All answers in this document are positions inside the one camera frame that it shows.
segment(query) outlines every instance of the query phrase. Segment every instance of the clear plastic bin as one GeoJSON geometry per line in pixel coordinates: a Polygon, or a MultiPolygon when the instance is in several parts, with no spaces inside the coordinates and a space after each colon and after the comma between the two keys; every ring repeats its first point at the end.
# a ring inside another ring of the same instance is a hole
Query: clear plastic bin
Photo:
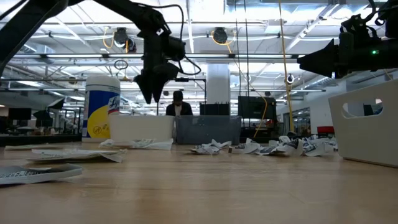
{"type": "Polygon", "coordinates": [[[231,141],[239,144],[240,116],[176,116],[178,144],[207,144],[231,141]]]}

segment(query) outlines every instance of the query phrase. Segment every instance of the dark hair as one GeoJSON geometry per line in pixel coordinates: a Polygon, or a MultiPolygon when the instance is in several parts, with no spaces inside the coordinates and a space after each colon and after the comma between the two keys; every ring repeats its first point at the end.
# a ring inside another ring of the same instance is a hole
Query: dark hair
{"type": "Polygon", "coordinates": [[[173,100],[174,101],[182,101],[184,99],[184,96],[182,94],[182,91],[174,91],[173,93],[173,100]]]}

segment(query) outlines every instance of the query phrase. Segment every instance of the person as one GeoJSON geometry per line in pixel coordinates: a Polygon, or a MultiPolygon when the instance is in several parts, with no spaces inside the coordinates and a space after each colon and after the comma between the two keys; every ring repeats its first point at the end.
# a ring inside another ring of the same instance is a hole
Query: person
{"type": "Polygon", "coordinates": [[[182,91],[179,90],[173,93],[173,103],[167,106],[166,115],[193,115],[191,105],[183,101],[182,91]]]}

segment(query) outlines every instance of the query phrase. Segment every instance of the red object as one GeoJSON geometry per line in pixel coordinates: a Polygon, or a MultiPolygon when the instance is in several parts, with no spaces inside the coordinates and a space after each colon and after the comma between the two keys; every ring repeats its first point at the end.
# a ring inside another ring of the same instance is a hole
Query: red object
{"type": "Polygon", "coordinates": [[[333,126],[321,126],[318,127],[318,134],[325,133],[325,134],[334,134],[335,129],[333,126]]]}

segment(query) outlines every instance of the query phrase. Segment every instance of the ceiling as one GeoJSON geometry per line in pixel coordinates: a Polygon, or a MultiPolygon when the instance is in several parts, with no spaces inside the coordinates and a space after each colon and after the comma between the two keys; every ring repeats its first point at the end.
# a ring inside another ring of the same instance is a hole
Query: ceiling
{"type": "MultiPolygon", "coordinates": [[[[0,2],[0,13],[13,6],[16,0],[2,0],[0,2]]],[[[211,38],[211,32],[215,27],[224,27],[231,41],[232,53],[240,54],[281,54],[282,38],[280,38],[280,16],[278,1],[275,0],[237,0],[236,10],[234,0],[138,0],[153,6],[165,4],[178,4],[184,13],[182,37],[186,42],[188,54],[228,54],[229,50],[225,45],[216,44],[211,38]]],[[[181,26],[181,13],[176,7],[159,10],[167,21],[172,35],[179,37],[181,26]]],[[[332,38],[337,38],[340,33],[340,23],[353,14],[361,13],[366,16],[371,12],[367,0],[352,1],[325,1],[325,0],[282,0],[282,18],[284,21],[283,31],[287,54],[308,54],[324,48],[332,38]]],[[[12,16],[8,15],[0,22],[2,27],[12,16]]],[[[112,33],[117,27],[126,27],[127,33],[131,36],[136,45],[137,53],[142,53],[142,40],[137,38],[139,30],[128,19],[99,5],[94,1],[83,1],[77,5],[66,8],[56,17],[45,21],[40,29],[26,43],[25,46],[33,49],[41,49],[47,46],[56,54],[93,54],[107,52],[111,54],[123,54],[124,50],[113,45],[111,48],[104,46],[112,43],[112,33]]],[[[384,30],[376,27],[379,36],[384,36],[384,30]]],[[[92,75],[115,75],[118,71],[113,68],[112,61],[99,60],[74,60],[82,65],[71,66],[71,60],[55,59],[54,63],[47,65],[47,74],[52,78],[77,77],[86,78],[92,75]]],[[[118,75],[133,78],[142,68],[140,60],[128,60],[129,67],[118,75]]],[[[216,63],[214,60],[201,60],[197,64],[202,69],[202,74],[196,78],[206,77],[206,65],[216,63]]],[[[235,62],[224,62],[229,64],[232,76],[239,75],[239,68],[235,62]]],[[[14,59],[9,66],[12,68],[24,69],[24,75],[40,78],[46,74],[44,65],[39,65],[34,60],[14,59]]],[[[193,72],[193,67],[187,62],[182,66],[186,72],[193,72]]],[[[247,73],[246,61],[240,64],[243,73],[247,73]]],[[[299,69],[296,63],[287,64],[287,73],[291,73],[296,79],[296,84],[311,82],[317,77],[316,74],[305,72],[299,69]]],[[[249,79],[255,88],[282,88],[284,86],[284,64],[282,60],[271,60],[266,62],[249,61],[249,79]]],[[[3,77],[11,78],[13,73],[7,73],[3,77]]],[[[41,85],[62,86],[63,88],[84,88],[84,82],[71,85],[68,82],[42,82],[41,85]]],[[[199,88],[200,83],[175,83],[170,82],[166,87],[178,88],[199,88]]],[[[135,83],[123,83],[129,88],[136,88],[135,83]]],[[[123,92],[123,97],[128,101],[138,103],[141,107],[144,104],[141,94],[137,92],[123,92]]],[[[202,91],[187,93],[186,98],[204,98],[202,91]]],[[[236,99],[237,93],[232,92],[231,99],[236,99]]]]}

